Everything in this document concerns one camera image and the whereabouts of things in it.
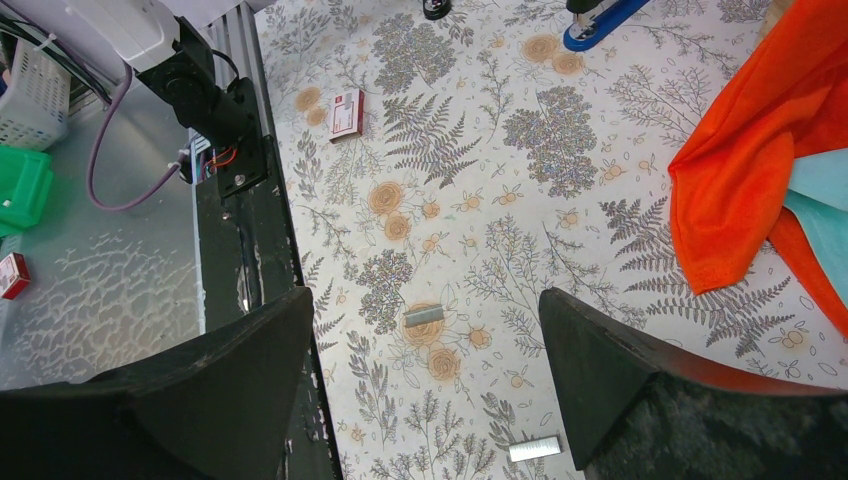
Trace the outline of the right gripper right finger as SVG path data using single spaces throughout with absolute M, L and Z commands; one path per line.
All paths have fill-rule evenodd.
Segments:
M 843 479 L 847 394 L 714 362 L 549 288 L 539 319 L 589 479 Z

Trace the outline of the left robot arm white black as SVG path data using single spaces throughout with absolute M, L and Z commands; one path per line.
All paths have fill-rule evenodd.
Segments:
M 224 150 L 209 164 L 221 198 L 267 179 L 274 156 L 271 138 L 262 132 L 259 89 L 242 75 L 219 86 L 214 60 L 220 53 L 188 19 L 160 1 L 67 5 L 115 50 L 129 80 L 138 79 L 172 107 L 182 126 Z

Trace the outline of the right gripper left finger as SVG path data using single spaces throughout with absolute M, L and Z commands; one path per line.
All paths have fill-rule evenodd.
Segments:
M 313 323 L 297 287 L 83 383 L 1 395 L 5 479 L 272 479 Z

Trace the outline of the staple strip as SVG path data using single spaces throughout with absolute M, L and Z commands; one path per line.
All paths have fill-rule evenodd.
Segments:
M 513 443 L 508 447 L 509 461 L 512 463 L 535 460 L 561 453 L 562 447 L 557 435 L 524 440 Z
M 405 327 L 413 328 L 444 319 L 444 309 L 441 305 L 429 305 L 411 309 L 404 314 Z

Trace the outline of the blue stapler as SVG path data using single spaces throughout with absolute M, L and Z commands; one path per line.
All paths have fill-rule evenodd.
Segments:
M 587 51 L 638 12 L 648 0 L 567 0 L 573 22 L 563 35 L 564 47 Z

